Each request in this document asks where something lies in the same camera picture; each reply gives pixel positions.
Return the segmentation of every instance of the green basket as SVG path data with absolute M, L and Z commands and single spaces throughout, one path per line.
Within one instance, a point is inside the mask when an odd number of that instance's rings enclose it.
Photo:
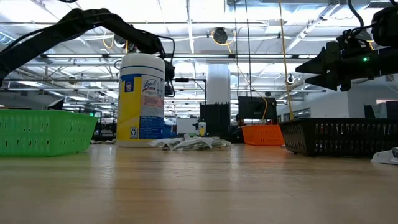
M 0 156 L 60 156 L 90 145 L 97 118 L 56 110 L 0 110 Z

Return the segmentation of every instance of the white pillar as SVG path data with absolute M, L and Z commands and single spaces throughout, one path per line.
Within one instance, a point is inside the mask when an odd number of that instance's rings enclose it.
M 207 73 L 207 104 L 231 102 L 231 74 L 228 64 L 209 64 Z

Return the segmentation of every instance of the yellow label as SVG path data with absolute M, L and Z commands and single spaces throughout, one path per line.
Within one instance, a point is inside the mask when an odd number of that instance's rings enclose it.
M 139 118 L 141 105 L 141 77 L 132 82 L 121 80 L 119 89 L 119 116 L 116 138 L 123 141 L 139 141 Z

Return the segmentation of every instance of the yellow cable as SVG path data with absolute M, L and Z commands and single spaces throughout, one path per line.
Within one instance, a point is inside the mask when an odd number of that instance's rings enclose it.
M 369 45 L 371 46 L 371 49 L 374 50 L 373 46 L 372 46 L 372 42 L 371 40 L 368 40 Z
M 238 69 L 239 69 L 239 72 L 241 72 L 243 78 L 246 80 L 246 82 L 249 83 L 249 81 L 248 81 L 248 80 L 246 79 L 246 77 L 244 76 L 242 70 L 241 70 L 239 67 L 238 67 Z M 262 122 L 264 121 L 264 117 L 266 116 L 266 113 L 267 113 L 268 101 L 267 101 L 259 92 L 257 92 L 257 91 L 253 88 L 253 86 L 252 86 L 251 88 L 253 89 L 253 91 L 254 91 L 255 93 L 257 93 L 257 94 L 266 102 L 266 108 L 265 108 L 265 110 L 264 110 L 264 113 L 262 114 L 262 119 L 261 119 L 261 123 L 262 123 Z
M 228 47 L 229 53 L 231 54 L 232 50 L 231 50 L 231 47 L 229 47 L 229 44 L 227 45 L 227 47 Z
M 105 31 L 105 33 L 104 33 L 104 38 L 102 39 L 102 42 L 104 43 L 104 46 L 105 46 L 107 49 L 111 49 L 111 48 L 113 47 L 114 36 L 112 36 L 112 43 L 111 43 L 111 46 L 108 46 L 108 45 L 106 44 L 106 42 L 105 42 L 105 36 L 106 36 L 106 31 Z
M 293 111 L 292 111 L 292 97 L 289 91 L 289 85 L 287 83 L 287 64 L 286 64 L 286 49 L 285 49 L 285 34 L 284 34 L 284 22 L 282 18 L 282 0 L 279 0 L 279 13 L 280 13 L 280 29 L 282 31 L 282 48 L 284 50 L 284 64 L 285 64 L 285 85 L 287 92 L 287 102 L 289 104 L 289 115 L 290 120 L 293 120 Z

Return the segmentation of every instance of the orange basket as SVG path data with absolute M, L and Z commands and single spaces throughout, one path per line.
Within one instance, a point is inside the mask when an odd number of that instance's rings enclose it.
M 281 146 L 285 144 L 279 125 L 243 126 L 245 144 L 253 146 Z

